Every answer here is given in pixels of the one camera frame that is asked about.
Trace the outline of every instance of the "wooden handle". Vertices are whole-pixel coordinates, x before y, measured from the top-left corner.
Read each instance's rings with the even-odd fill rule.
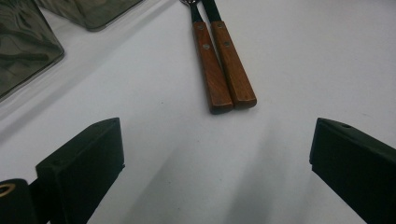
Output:
[[[222,74],[216,52],[213,48],[206,23],[198,21],[192,24],[198,56],[204,72],[207,101],[212,114],[225,113],[233,109],[233,100]]]
[[[233,104],[237,109],[251,108],[257,104],[244,66],[239,59],[224,21],[213,21],[212,34],[219,52],[224,75],[228,81]]]

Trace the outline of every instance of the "utensil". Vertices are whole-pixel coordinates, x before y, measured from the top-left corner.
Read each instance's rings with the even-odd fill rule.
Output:
[[[235,108],[245,109],[257,104],[256,95],[250,85],[244,66],[239,59],[233,41],[224,21],[221,20],[214,0],[203,0],[209,18],[212,35],[218,49],[219,58],[228,81]]]
[[[200,57],[205,80],[206,97],[212,114],[225,113],[233,109],[233,100],[222,74],[215,49],[213,48],[206,23],[198,11],[199,0],[180,0],[191,10],[192,30],[195,46]]]

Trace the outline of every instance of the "black plastic block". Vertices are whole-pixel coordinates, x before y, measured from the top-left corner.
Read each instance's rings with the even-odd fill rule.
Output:
[[[367,223],[396,223],[396,149],[347,124],[318,119],[310,162]]]
[[[51,224],[87,223],[123,164],[119,119],[93,124],[40,162],[38,184],[57,208]]]
[[[0,223],[37,224],[29,186],[25,180],[0,182]]]

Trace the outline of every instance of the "table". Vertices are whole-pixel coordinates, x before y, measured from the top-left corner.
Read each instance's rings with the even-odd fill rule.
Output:
[[[396,2],[217,4],[255,107],[209,113],[177,0],[146,0],[98,33],[44,11],[66,55],[0,103],[1,179],[31,183],[52,151],[119,117],[126,167],[91,224],[364,223],[308,158],[317,118],[396,147]]]

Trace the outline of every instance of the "brass ring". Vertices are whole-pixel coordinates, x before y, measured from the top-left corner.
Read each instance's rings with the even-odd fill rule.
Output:
[[[15,184],[3,184],[0,185],[0,189],[6,189],[4,192],[0,192],[0,198],[8,195],[12,190],[15,189]]]

